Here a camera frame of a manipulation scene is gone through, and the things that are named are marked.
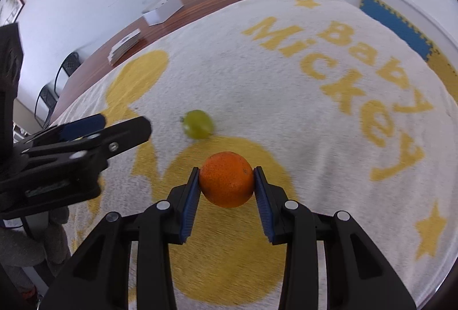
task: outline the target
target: floral picture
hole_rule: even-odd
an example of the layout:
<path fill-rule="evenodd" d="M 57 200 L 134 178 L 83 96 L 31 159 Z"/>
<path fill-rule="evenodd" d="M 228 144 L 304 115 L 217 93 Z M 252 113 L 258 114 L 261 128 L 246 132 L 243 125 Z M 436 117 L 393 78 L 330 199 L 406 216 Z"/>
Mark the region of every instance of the floral picture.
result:
<path fill-rule="evenodd" d="M 22 0 L 0 0 L 0 26 L 14 23 L 23 6 Z"/>

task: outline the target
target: gloved hand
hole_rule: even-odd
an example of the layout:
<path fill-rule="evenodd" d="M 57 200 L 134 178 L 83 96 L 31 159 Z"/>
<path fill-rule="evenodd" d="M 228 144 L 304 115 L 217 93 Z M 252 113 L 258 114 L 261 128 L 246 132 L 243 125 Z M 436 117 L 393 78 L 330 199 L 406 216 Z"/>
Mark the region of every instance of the gloved hand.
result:
<path fill-rule="evenodd" d="M 67 223 L 68 215 L 68 207 L 50 211 L 49 225 L 40 241 L 21 231 L 0 228 L 0 263 L 19 292 L 29 292 L 34 288 L 22 267 L 35 266 L 46 260 L 52 274 L 57 276 L 70 258 L 67 236 L 62 227 Z"/>

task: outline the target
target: yellow star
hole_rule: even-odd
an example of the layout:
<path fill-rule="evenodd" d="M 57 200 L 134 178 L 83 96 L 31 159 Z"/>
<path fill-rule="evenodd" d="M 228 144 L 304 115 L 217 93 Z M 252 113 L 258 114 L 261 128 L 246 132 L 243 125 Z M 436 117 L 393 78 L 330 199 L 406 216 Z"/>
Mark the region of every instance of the yellow star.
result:
<path fill-rule="evenodd" d="M 421 243 L 418 246 L 415 260 L 418 260 L 426 253 L 434 257 L 437 249 L 437 241 L 446 224 L 447 220 L 440 216 L 439 206 L 436 201 L 434 202 L 430 216 L 415 223 L 415 228 L 421 237 Z"/>
<path fill-rule="evenodd" d="M 296 0 L 296 6 L 305 6 L 309 9 L 313 9 L 315 6 L 320 6 L 321 4 L 316 3 L 313 0 Z"/>

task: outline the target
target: white blanket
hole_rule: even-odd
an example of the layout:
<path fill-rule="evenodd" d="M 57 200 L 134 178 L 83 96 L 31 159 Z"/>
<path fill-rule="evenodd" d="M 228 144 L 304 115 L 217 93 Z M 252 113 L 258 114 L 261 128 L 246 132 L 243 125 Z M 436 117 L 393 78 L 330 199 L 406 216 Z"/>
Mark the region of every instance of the white blanket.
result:
<path fill-rule="evenodd" d="M 193 109 L 213 118 L 212 138 L 183 133 Z M 343 0 L 244 0 L 210 14 L 138 52 L 58 122 L 98 112 L 109 125 L 146 116 L 153 134 L 111 160 L 99 198 L 70 208 L 73 250 L 107 212 L 142 212 L 207 156 L 234 151 L 313 212 L 347 210 L 417 304 L 457 257 L 457 104 L 404 41 Z M 229 210 L 202 197 L 170 255 L 179 309 L 278 307 L 285 247 L 269 245 L 254 198 Z M 325 290 L 321 270 L 320 309 Z"/>

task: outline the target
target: wooden table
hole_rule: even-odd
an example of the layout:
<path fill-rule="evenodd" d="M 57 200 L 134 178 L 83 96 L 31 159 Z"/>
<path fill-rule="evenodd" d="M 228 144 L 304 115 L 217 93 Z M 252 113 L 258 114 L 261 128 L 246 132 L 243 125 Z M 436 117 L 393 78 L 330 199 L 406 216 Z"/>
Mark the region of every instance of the wooden table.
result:
<path fill-rule="evenodd" d="M 143 17 L 140 17 L 103 44 L 70 76 L 60 94 L 60 98 L 51 116 L 51 122 L 56 120 L 80 95 L 97 83 L 102 77 L 116 66 L 125 62 L 129 57 L 145 48 L 145 46 L 154 43 L 156 40 L 184 25 L 238 1 L 240 0 L 182 0 L 184 4 L 183 8 L 166 22 L 155 26 L 148 26 Z M 115 66 L 110 66 L 108 55 L 111 48 L 137 28 L 140 29 L 142 36 L 140 42 L 125 53 Z"/>

